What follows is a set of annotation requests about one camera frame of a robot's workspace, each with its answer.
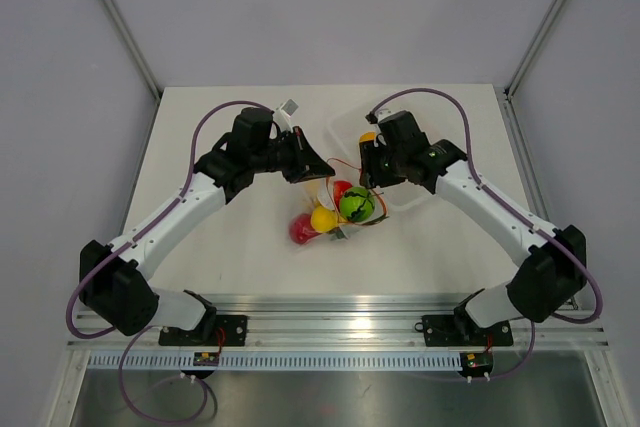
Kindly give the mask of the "green apple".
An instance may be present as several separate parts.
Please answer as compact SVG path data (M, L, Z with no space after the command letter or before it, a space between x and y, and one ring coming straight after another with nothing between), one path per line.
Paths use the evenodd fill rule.
M375 198L364 187L354 186L344 193L339 202L341 216L349 222L368 220L375 210Z

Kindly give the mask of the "clear orange-zip bag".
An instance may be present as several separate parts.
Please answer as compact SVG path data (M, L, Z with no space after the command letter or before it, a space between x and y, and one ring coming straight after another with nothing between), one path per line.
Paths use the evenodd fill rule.
M361 169L330 157L334 175L304 182L288 225L290 240L299 246L314 241L347 240L384 222L389 209L381 192L359 184Z

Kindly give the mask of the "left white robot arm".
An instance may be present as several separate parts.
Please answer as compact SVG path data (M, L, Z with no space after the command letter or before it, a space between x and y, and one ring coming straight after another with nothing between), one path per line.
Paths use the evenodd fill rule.
M214 338L217 309L192 291L153 289L149 281L165 258L207 217L228 205L258 174L279 173L290 184L334 175L288 114L240 101L230 131L203 155L190 153L180 190L138 226L112 241L93 240L80 252L79 283L65 313L69 332L94 334L74 323L82 303L108 323L108 331L135 336L151 327L174 330L195 345Z

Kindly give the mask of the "red pomegranate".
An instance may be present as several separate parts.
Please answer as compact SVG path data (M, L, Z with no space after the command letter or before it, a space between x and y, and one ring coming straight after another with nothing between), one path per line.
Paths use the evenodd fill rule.
M304 245L312 239L318 237L320 233L311 225L311 215L301 213L296 216L288 227L289 238L297 245Z

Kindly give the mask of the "yellow bell pepper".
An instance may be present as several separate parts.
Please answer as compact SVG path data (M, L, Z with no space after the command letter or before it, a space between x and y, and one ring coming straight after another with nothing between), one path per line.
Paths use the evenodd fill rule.
M319 181L305 182L302 185L304 193L305 193L309 203L313 207L316 207L317 205L320 204L320 201L318 199L318 194L320 193L322 187L323 187L323 183L319 182Z

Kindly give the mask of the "red apple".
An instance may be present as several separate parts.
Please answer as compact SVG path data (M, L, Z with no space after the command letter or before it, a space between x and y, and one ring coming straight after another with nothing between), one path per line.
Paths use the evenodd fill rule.
M332 196L338 204L346 191L353 187L353 184L346 180L335 180L332 184Z

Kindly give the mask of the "yellow lemon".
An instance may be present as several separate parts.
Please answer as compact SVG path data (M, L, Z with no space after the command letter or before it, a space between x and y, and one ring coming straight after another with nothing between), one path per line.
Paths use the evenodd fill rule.
M318 233L330 232L337 227L338 223L336 212L322 205L317 206L310 217L310 225Z

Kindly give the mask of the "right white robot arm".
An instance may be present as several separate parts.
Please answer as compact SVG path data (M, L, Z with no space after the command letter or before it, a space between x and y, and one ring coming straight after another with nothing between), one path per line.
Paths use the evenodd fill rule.
M574 226L558 229L471 170L469 156L454 143L428 140L408 111L370 114L377 128L359 141L360 182L367 188L410 182L457 207L495 240L516 265L514 277L482 289L453 313L456 336L476 343L495 325L517 318L541 323L587 284L580 270L586 238Z

